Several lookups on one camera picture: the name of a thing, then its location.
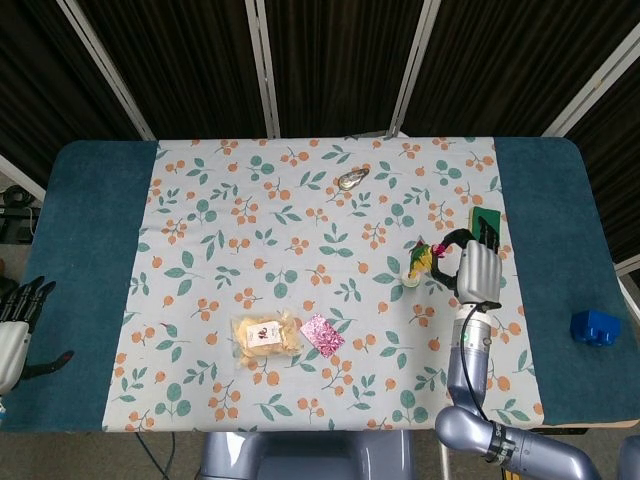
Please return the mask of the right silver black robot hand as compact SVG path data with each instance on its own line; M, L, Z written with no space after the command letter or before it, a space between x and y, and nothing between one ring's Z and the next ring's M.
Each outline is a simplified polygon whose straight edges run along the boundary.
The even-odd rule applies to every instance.
M461 304L485 304L485 310L501 306L500 218L496 214L493 210L473 213L471 229L453 230L431 247L431 276L453 291ZM456 273L448 275L440 270L439 260L452 244L461 248L460 261Z

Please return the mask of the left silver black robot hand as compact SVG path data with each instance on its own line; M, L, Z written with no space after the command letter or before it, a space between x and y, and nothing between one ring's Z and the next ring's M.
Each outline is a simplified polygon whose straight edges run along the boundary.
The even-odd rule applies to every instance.
M61 370L75 354L67 350L49 363L27 363L32 335L44 303L55 287L55 281L45 283L45 277L39 276L24 285L14 283L1 294L1 396L22 380Z

